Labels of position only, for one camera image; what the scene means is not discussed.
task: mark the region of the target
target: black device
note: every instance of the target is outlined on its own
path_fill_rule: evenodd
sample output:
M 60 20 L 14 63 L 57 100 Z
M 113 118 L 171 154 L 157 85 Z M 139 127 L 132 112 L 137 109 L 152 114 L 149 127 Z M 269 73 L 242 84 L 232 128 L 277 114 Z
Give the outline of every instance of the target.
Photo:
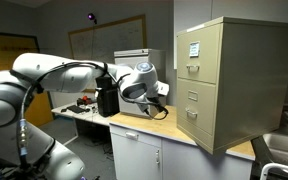
M 120 112 L 117 87 L 112 86 L 111 78 L 98 77 L 95 80 L 97 87 L 100 87 L 96 89 L 98 113 L 107 117 Z

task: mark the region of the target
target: filing cabinet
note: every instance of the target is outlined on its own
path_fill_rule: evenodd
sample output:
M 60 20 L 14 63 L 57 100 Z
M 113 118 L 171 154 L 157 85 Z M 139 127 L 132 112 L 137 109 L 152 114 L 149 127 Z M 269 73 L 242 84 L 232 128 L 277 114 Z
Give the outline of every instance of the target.
M 221 17 L 177 34 L 177 126 L 207 152 L 279 127 L 288 23 Z

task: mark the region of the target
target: robotic arm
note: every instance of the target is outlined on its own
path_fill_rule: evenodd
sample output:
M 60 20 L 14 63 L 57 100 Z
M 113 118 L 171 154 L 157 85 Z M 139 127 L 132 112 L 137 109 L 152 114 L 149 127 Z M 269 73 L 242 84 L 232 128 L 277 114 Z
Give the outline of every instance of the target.
M 167 95 L 168 85 L 157 80 L 150 63 L 140 63 L 133 70 L 96 61 L 22 54 L 11 71 L 0 72 L 0 158 L 20 166 L 25 176 L 80 179 L 84 168 L 80 158 L 26 122 L 24 112 L 36 92 L 81 92 L 91 78 L 99 76 L 110 76 L 123 99 L 137 103 L 143 112 L 153 105 L 167 115 L 158 97 Z

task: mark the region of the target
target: workbench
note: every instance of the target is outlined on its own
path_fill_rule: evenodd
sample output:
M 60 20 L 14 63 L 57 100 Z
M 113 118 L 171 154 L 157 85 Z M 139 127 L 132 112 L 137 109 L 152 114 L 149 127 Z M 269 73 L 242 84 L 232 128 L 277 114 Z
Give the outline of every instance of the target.
M 122 113 L 109 117 L 117 179 L 250 179 L 255 160 L 250 141 L 211 155 L 177 129 L 176 108 L 166 108 L 164 120 Z

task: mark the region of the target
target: cabinet drawer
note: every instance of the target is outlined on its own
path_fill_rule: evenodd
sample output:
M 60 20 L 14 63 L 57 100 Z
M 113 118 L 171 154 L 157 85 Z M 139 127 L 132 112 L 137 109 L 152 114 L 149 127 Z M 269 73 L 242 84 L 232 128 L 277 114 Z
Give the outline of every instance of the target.
M 216 86 L 178 79 L 177 87 L 178 115 L 205 132 L 213 134 Z
M 161 147 L 162 140 L 159 137 L 152 136 L 133 129 L 128 129 L 110 124 L 110 132 L 130 140 L 143 142 L 152 146 Z
M 220 27 L 210 26 L 177 36 L 178 77 L 216 83 L 221 43 Z

